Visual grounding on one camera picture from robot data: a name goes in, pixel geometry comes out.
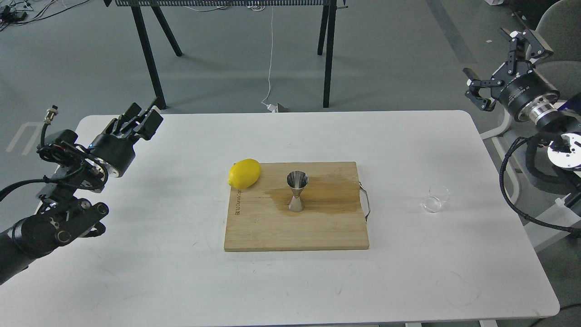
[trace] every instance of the stainless steel jigger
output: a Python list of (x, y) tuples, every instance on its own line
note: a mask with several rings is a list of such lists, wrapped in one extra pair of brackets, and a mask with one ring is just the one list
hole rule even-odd
[(304, 209), (304, 202), (300, 198), (300, 193), (309, 183), (309, 177), (304, 172), (295, 170), (290, 172), (286, 177), (286, 183), (292, 190), (292, 199), (290, 199), (289, 210), (292, 212), (301, 212)]

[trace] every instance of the grey chair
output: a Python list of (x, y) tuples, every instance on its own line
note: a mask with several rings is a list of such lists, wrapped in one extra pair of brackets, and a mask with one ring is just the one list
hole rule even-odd
[(536, 31), (554, 55), (539, 60), (537, 71), (566, 100), (581, 93), (581, 0), (561, 0), (541, 17)]

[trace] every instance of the lemon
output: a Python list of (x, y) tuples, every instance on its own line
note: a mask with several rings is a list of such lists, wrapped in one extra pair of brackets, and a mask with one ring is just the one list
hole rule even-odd
[(260, 164), (254, 159), (244, 159), (230, 168), (228, 184), (243, 190), (256, 183), (260, 177)]

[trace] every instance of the white table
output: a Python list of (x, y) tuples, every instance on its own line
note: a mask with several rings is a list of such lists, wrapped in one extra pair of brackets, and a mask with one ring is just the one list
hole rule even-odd
[[(77, 131), (88, 144), (111, 116)], [(248, 326), (555, 315), (559, 303), (461, 111), (165, 115), (102, 194), (107, 232), (0, 287), (5, 326)], [(369, 250), (226, 253), (227, 172), (356, 161)], [(419, 202), (434, 183), (452, 198)]]

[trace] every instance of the bamboo cutting board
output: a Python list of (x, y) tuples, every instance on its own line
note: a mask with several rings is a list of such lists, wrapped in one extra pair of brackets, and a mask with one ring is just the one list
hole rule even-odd
[[(355, 162), (261, 163), (258, 182), (230, 191), (225, 251), (366, 250)], [(288, 209), (289, 172), (309, 176), (302, 212)]]

